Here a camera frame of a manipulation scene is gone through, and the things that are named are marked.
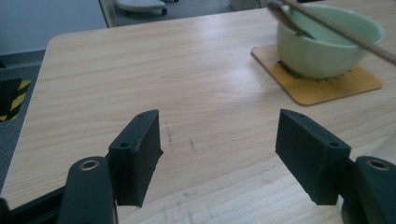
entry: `floor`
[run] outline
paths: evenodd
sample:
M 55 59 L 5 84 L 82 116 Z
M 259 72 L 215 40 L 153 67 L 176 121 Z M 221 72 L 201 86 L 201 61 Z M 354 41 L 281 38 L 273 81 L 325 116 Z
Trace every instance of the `floor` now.
M 168 14 L 161 11 L 131 13 L 115 7 L 117 23 L 134 25 L 153 21 L 175 20 L 188 17 L 232 12 L 229 0 L 165 0 Z M 4 186 L 8 167 L 18 143 L 21 127 L 32 96 L 35 81 L 44 58 L 45 51 L 26 52 L 14 55 L 0 55 L 0 81 L 12 78 L 31 80 L 29 91 L 21 106 L 18 118 L 0 122 L 0 190 Z

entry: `wooden chopstick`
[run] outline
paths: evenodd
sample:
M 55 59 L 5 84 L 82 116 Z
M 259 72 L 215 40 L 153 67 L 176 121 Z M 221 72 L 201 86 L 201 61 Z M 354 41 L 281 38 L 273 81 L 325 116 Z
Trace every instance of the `wooden chopstick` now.
M 320 14 L 309 9 L 308 7 L 304 7 L 303 5 L 297 3 L 295 0 L 282 0 L 282 1 L 286 5 L 289 5 L 290 7 L 299 10 L 300 12 L 302 12 L 309 18 L 311 18 L 315 21 L 318 21 L 321 24 L 327 26 L 329 29 L 335 31 L 339 35 L 342 35 L 342 36 L 348 38 L 349 40 L 351 40 L 351 41 L 355 42 L 356 44 L 358 44 L 359 46 L 371 51 L 372 53 L 376 54 L 377 56 L 381 57 L 382 59 L 385 59 L 386 61 L 396 65 L 396 55 L 394 55 L 393 53 L 366 41 L 365 39 L 361 38 L 358 35 L 351 33 L 350 31 L 348 31 L 348 29 L 342 27 L 340 24 L 328 20 L 327 18 L 321 16 Z

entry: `light green bowl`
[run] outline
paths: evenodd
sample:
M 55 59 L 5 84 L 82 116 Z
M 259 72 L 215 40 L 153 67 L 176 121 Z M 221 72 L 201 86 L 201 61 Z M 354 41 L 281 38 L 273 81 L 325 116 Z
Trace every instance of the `light green bowl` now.
M 373 44 L 385 36 L 381 25 L 356 12 L 339 7 L 305 5 L 320 15 L 341 24 Z M 296 9 L 286 14 L 315 39 L 297 35 L 281 22 L 277 26 L 277 48 L 282 63 L 301 77 L 335 77 L 356 66 L 367 51 L 334 31 L 313 21 Z

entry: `light wood tabletop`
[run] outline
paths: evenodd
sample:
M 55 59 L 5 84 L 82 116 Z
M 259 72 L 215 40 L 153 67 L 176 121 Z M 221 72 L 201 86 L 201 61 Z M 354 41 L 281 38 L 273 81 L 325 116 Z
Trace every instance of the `light wood tabletop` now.
M 396 52 L 396 2 L 329 0 L 380 23 Z M 275 154 L 279 109 L 306 114 L 370 154 L 396 129 L 396 67 L 360 64 L 377 91 L 301 106 L 250 55 L 276 43 L 267 9 L 61 35 L 49 43 L 1 196 L 15 208 L 64 185 L 69 167 L 105 156 L 137 114 L 160 110 L 164 154 L 142 208 L 122 223 L 342 223 L 316 206 Z

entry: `orange coaster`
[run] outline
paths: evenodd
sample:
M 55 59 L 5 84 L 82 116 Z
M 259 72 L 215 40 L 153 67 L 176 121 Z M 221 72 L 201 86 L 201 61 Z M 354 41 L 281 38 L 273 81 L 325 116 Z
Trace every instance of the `orange coaster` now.
M 254 48 L 251 54 L 300 105 L 316 105 L 383 86 L 381 80 L 359 66 L 343 75 L 322 80 L 298 77 L 280 62 L 276 45 Z

